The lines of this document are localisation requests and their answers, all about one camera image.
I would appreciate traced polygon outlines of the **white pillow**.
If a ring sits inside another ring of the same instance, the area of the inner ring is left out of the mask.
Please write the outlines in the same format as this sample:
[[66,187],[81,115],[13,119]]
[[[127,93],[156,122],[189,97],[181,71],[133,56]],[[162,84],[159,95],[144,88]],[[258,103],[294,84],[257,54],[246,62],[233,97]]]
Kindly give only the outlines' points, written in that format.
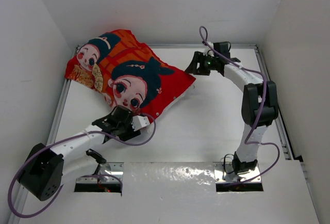
[[173,106],[177,105],[184,100],[186,100],[195,90],[195,84],[192,84],[184,93],[178,97],[174,97],[173,101],[161,112],[156,114],[155,120],[158,121],[161,119]]

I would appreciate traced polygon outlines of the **red and pink pillowcase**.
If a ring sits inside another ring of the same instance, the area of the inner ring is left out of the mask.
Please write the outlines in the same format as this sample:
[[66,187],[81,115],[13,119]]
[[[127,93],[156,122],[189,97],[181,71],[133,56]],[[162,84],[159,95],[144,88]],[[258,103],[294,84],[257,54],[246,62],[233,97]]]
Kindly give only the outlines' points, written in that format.
[[102,94],[111,108],[123,106],[155,119],[195,81],[125,29],[88,40],[68,61],[64,76]]

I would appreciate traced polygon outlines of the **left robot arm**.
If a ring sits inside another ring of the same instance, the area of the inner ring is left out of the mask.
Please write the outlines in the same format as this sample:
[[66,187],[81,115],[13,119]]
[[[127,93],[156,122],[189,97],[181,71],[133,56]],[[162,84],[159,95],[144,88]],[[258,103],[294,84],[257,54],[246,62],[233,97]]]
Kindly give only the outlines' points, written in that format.
[[126,142],[139,136],[141,129],[149,124],[148,117],[134,115],[122,106],[115,107],[63,143],[35,145],[17,181],[40,201],[45,201],[63,184],[99,173],[107,161],[95,147],[115,138]]

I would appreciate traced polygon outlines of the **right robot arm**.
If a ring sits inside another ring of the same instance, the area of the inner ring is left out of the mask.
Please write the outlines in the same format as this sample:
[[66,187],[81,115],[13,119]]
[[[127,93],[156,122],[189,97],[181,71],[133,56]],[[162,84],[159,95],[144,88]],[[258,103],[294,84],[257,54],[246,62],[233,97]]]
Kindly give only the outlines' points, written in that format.
[[249,172],[257,166],[257,153],[264,144],[264,133],[278,117],[276,83],[267,80],[261,72],[244,67],[239,59],[231,58],[229,42],[206,41],[203,45],[205,50],[194,53],[185,71],[194,75],[209,75],[216,71],[242,91],[244,131],[233,155],[232,168],[236,175]]

